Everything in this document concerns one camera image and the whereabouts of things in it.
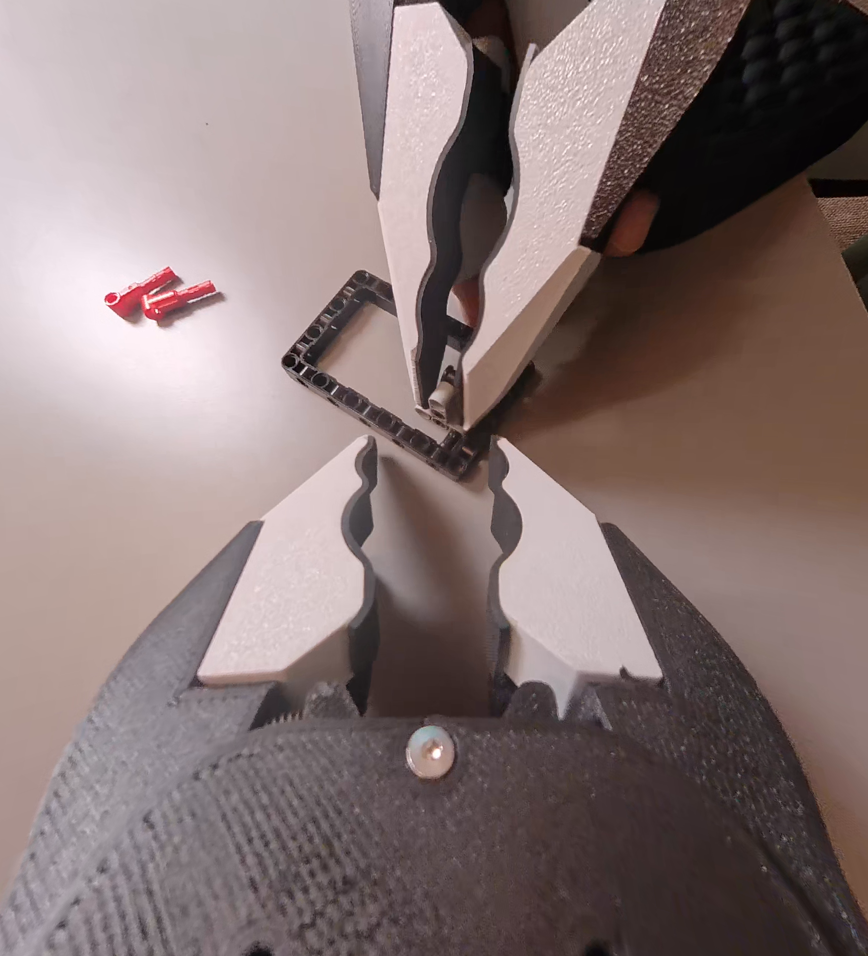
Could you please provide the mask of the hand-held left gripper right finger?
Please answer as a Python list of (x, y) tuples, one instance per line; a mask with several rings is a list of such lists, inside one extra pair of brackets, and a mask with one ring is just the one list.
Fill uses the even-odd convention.
[(504, 438), (491, 442), (488, 487), (494, 699), (540, 689), (564, 719), (586, 687), (658, 685), (657, 652), (595, 514)]

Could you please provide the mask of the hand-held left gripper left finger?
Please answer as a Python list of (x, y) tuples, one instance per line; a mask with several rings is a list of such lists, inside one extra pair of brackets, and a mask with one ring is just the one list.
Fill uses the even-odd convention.
[(377, 579), (364, 544), (377, 482), (355, 439), (270, 509), (197, 672), (206, 687), (275, 684), (294, 709), (319, 683), (363, 710), (378, 653)]

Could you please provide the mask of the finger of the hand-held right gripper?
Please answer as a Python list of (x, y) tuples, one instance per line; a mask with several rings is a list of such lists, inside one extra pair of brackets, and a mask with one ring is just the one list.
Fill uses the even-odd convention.
[(472, 42), (440, 3), (394, 9), (378, 213), (421, 408), (439, 381), (447, 295), (460, 266), (458, 186), (442, 169), (464, 126), (473, 70)]
[(598, 263), (581, 234), (665, 5), (591, 2), (525, 66), (513, 208), (462, 356), (464, 429), (512, 387)]

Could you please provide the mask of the black rectangular lego frame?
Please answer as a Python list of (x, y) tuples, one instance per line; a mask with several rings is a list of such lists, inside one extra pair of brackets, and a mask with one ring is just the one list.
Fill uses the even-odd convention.
[(341, 338), (368, 305), (396, 315), (390, 283), (368, 270), (359, 269), (283, 355), (284, 371), (434, 471), (455, 482), (464, 480), (488, 454), (492, 441), (490, 430), (478, 426), (463, 434), (454, 427), (445, 426), (443, 437), (431, 437), (322, 369), (320, 362), (328, 348)]

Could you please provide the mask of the grey lego connector assembly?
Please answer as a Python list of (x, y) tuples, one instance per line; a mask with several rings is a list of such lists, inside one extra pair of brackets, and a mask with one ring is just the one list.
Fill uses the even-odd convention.
[(433, 418), (447, 421), (452, 415), (452, 407), (458, 395), (458, 372), (454, 365), (447, 365), (440, 376), (440, 381), (432, 391), (427, 408)]

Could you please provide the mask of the red lego axle pin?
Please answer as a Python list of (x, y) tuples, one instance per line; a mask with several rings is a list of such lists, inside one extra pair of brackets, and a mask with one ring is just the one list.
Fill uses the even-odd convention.
[(162, 322), (176, 312), (212, 297), (218, 292), (219, 290), (214, 282), (206, 280), (195, 285), (173, 288), (164, 292), (147, 293), (143, 295), (141, 301), (142, 314), (155, 322)]

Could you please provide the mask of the red lego ring connector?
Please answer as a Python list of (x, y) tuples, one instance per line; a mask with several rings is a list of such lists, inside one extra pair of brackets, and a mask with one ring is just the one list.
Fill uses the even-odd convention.
[(142, 309), (146, 296), (158, 293), (177, 282), (179, 276), (174, 269), (164, 268), (136, 283), (132, 283), (119, 292), (107, 293), (105, 305), (118, 317), (128, 319)]

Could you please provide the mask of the person's right hand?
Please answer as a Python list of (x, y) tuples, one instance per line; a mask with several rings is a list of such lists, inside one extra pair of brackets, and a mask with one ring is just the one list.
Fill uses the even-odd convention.
[(659, 199), (651, 191), (633, 190), (618, 211), (603, 255), (623, 258), (636, 254), (648, 237), (658, 206)]

